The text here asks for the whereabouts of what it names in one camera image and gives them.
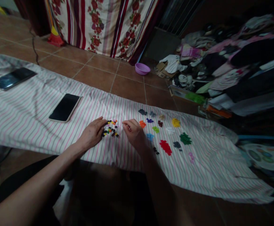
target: phone screen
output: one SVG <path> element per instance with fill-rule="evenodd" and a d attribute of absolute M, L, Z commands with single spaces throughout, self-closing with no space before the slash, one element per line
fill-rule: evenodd
<path fill-rule="evenodd" d="M 67 121 L 78 100 L 79 96 L 65 94 L 63 99 L 59 102 L 52 114 L 49 116 L 49 119 Z"/>
<path fill-rule="evenodd" d="M 24 67 L 19 68 L 7 75 L 0 77 L 0 89 L 7 90 L 34 75 L 36 75 L 34 71 Z"/>

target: tiled floor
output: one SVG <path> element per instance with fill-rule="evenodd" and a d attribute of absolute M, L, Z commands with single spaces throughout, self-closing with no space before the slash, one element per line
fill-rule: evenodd
<path fill-rule="evenodd" d="M 0 15 L 0 53 L 36 62 L 29 22 Z M 167 82 L 153 73 L 142 77 L 127 62 L 72 46 L 58 48 L 35 38 L 40 66 L 140 103 L 198 115 L 197 106 L 174 99 Z M 11 173 L 45 158 L 43 154 L 17 150 L 0 166 L 0 183 Z M 174 186 L 196 225 L 274 225 L 274 204 L 235 204 Z"/>

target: broom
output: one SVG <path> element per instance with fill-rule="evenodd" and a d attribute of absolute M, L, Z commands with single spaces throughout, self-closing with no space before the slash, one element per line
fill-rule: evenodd
<path fill-rule="evenodd" d="M 57 46 L 57 47 L 64 46 L 66 43 L 59 36 L 58 32 L 56 31 L 56 29 L 53 25 L 53 20 L 52 20 L 52 17 L 51 17 L 51 9 L 50 9 L 50 6 L 49 6 L 49 2 L 48 2 L 48 0 L 46 2 L 47 2 L 49 17 L 50 17 L 50 22 L 51 22 L 51 34 L 50 34 L 50 37 L 48 38 L 48 43 L 50 43 L 51 45 Z"/>

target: cable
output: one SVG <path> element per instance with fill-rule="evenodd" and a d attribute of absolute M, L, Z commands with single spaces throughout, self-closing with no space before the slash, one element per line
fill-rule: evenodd
<path fill-rule="evenodd" d="M 36 49 L 34 48 L 34 38 L 35 38 L 35 35 L 31 32 L 32 30 L 32 26 L 30 27 L 29 29 L 29 33 L 32 35 L 32 48 L 34 50 L 34 53 L 36 54 L 36 63 L 38 64 L 38 66 L 40 65 L 39 64 L 39 55 L 36 53 Z"/>
<path fill-rule="evenodd" d="M 9 149 L 9 151 L 7 152 L 7 154 L 3 157 L 3 159 L 0 161 L 0 164 L 7 158 L 7 156 L 10 154 L 12 148 Z"/>

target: hand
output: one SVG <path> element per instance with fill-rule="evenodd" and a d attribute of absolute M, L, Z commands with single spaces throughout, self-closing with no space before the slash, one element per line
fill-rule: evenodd
<path fill-rule="evenodd" d="M 108 122 L 103 117 L 99 117 L 91 122 L 83 131 L 82 135 L 76 141 L 76 145 L 81 151 L 85 152 L 88 149 L 97 145 L 102 139 L 104 125 Z"/>
<path fill-rule="evenodd" d="M 122 124 L 129 142 L 137 150 L 138 154 L 143 156 L 144 152 L 148 149 L 148 146 L 146 145 L 146 139 L 142 127 L 135 119 L 123 121 Z"/>

